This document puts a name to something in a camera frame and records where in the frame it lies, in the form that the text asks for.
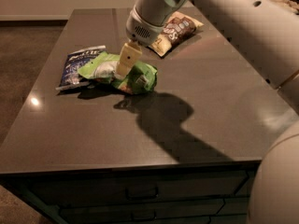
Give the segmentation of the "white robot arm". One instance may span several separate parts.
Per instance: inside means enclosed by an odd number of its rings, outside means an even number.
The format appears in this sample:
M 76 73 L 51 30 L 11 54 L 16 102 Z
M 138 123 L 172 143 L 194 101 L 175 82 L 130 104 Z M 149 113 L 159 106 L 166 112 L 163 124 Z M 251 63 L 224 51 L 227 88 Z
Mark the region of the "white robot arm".
M 136 0 L 126 23 L 119 75 L 166 20 L 192 3 L 253 69 L 299 112 L 299 19 L 267 0 Z M 246 224 L 299 224 L 299 126 L 292 125 L 265 154 L 253 182 Z

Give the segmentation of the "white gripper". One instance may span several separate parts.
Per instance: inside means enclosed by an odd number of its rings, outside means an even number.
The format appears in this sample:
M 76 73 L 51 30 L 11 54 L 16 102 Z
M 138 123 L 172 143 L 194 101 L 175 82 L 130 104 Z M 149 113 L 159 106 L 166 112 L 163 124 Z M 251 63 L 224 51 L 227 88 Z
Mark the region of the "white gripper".
M 151 45 L 162 30 L 162 26 L 152 25 L 142 19 L 135 7 L 131 10 L 126 22 L 126 33 L 132 41 L 125 43 L 121 49 L 116 66 L 117 78 L 125 78 L 142 55 L 142 49 L 137 43 L 143 47 Z

